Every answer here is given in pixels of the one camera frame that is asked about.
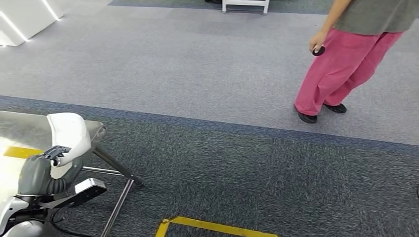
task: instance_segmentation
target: light strip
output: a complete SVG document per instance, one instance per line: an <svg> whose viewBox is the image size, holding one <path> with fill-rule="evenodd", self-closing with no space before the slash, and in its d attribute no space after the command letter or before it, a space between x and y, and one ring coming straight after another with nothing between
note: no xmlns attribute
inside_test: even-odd
<svg viewBox="0 0 419 237"><path fill-rule="evenodd" d="M54 10L52 10L51 6L48 4L48 2L46 0L41 0L44 5L46 6L46 8L48 9L48 11L51 13L51 15L54 17L55 20L59 21L60 18L58 18L57 14L55 14Z"/></svg>
<svg viewBox="0 0 419 237"><path fill-rule="evenodd" d="M23 34L20 32L20 30L13 24L13 22L4 14L2 11L0 11L0 16L3 17L3 19L10 25L10 27L22 38L24 41L29 41Z"/></svg>

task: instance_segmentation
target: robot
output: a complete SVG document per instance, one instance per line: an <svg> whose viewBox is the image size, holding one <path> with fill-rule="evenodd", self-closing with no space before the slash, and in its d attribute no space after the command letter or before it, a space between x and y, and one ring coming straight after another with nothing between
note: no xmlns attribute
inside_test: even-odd
<svg viewBox="0 0 419 237"><path fill-rule="evenodd" d="M107 191L102 181L89 178L75 185L74 195L62 197L83 168L82 155L91 148L90 136L77 114L52 114L47 118L52 146L25 160L17 194L0 206L0 237L39 237L47 222L59 229L54 221L58 210L80 206ZM69 163L71 167L61 178L52 178L53 167Z"/></svg>

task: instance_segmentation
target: white wall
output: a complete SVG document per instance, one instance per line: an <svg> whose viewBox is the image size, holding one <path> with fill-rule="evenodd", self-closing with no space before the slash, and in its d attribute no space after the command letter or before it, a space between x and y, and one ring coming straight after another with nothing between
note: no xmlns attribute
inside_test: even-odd
<svg viewBox="0 0 419 237"><path fill-rule="evenodd" d="M55 4L55 0L46 0L46 2L57 17L63 15ZM0 0L0 11L27 39L55 21L55 17L42 0ZM0 16L0 31L3 32L0 34L0 44L16 46L23 43L22 37L3 18Z"/></svg>

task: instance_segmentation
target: black remote control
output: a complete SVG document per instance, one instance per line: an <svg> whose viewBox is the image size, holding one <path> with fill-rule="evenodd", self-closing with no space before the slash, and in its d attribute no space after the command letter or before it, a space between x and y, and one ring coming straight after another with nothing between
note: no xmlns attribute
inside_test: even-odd
<svg viewBox="0 0 419 237"><path fill-rule="evenodd" d="M324 46L322 46L317 53L316 53L315 49L313 50L312 53L313 53L314 56L320 56L320 55L324 54L325 51L326 51L326 48Z"/></svg>

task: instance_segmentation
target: person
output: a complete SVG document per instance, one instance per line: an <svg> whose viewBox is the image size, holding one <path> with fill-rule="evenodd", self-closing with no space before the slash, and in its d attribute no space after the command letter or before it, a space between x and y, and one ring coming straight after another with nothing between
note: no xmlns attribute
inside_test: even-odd
<svg viewBox="0 0 419 237"><path fill-rule="evenodd" d="M316 123L322 106L345 113L344 98L373 76L418 13L419 0L335 0L310 40L310 52L326 51L314 59L294 102L300 119Z"/></svg>

